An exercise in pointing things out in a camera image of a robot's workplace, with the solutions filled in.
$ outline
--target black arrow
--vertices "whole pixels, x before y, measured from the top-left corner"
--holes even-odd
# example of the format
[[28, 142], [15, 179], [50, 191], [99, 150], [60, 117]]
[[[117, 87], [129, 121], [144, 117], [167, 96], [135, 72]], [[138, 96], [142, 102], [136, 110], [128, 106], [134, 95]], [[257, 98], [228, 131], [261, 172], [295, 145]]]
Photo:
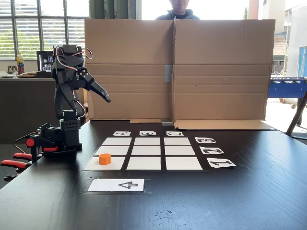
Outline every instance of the black arrow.
[[226, 162], [212, 162], [212, 161], [211, 161], [210, 163], [215, 164], [215, 165], [217, 165], [217, 166], [220, 166], [219, 164], [231, 164], [230, 161], [226, 161]]
[[121, 186], [123, 188], [130, 189], [131, 187], [137, 187], [138, 184], [133, 184], [132, 181], [130, 181], [130, 182], [126, 182], [126, 183], [123, 183], [123, 184], [119, 184], [119, 186]]

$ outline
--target dark tabletop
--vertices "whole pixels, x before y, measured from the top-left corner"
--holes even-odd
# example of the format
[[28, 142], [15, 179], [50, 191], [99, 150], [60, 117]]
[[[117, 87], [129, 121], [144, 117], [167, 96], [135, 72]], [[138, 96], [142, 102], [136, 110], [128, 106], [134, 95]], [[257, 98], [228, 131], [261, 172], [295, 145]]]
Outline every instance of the dark tabletop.
[[[175, 128], [129, 121], [85, 124], [75, 161], [42, 158], [0, 190], [0, 229], [307, 229], [307, 146], [279, 131], [183, 131], [194, 149], [194, 137], [215, 139], [211, 146], [225, 154], [211, 157], [229, 159], [234, 168], [211, 168], [198, 157], [202, 171], [82, 171], [115, 131], [130, 131], [135, 138], [141, 130], [166, 137]], [[148, 193], [83, 193], [90, 178], [144, 178]], [[148, 216], [160, 209], [176, 211], [187, 225], [164, 219], [155, 227]]]

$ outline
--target bottle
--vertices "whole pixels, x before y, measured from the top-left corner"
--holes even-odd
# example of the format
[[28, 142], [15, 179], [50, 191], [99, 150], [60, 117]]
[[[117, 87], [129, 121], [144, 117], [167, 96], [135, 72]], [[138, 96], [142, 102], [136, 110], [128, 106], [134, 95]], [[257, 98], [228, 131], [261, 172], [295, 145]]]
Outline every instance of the bottle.
[[24, 73], [24, 57], [21, 52], [17, 55], [18, 75]]

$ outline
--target sky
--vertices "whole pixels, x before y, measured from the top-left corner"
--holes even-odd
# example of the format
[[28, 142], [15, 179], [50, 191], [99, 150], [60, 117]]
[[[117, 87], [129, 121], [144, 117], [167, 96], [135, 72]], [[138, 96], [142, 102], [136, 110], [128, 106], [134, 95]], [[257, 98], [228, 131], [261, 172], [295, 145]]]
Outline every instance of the sky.
[[[248, 4], [249, 0], [190, 0], [188, 9], [193, 9], [194, 14], [204, 20], [235, 20], [243, 18]], [[307, 0], [286, 0], [286, 9], [299, 4], [307, 4]], [[259, 19], [262, 19], [262, 6], [263, 0], [259, 0]], [[170, 9], [168, 0], [142, 0], [142, 19], [154, 20]]]

